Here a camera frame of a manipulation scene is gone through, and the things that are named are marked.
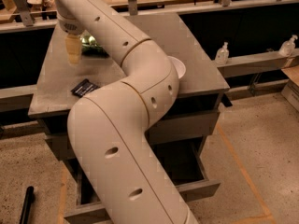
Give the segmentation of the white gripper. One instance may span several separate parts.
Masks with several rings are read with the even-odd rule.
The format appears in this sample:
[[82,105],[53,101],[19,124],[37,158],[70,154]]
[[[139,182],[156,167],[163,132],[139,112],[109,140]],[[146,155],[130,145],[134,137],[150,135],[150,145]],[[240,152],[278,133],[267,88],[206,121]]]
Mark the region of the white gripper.
[[84,32],[84,27],[70,13],[58,12],[57,19],[61,29],[68,33],[65,38],[68,61],[72,64],[77,64],[81,58],[81,41],[78,35]]

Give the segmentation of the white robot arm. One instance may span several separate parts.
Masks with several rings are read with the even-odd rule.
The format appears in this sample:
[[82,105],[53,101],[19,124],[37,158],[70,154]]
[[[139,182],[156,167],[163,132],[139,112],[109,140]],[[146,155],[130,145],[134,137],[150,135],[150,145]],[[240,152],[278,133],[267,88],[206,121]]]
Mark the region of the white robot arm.
[[55,0],[122,68],[124,78],[71,108],[71,147],[114,224],[198,224],[145,132],[173,105],[178,73],[164,51],[102,0]]

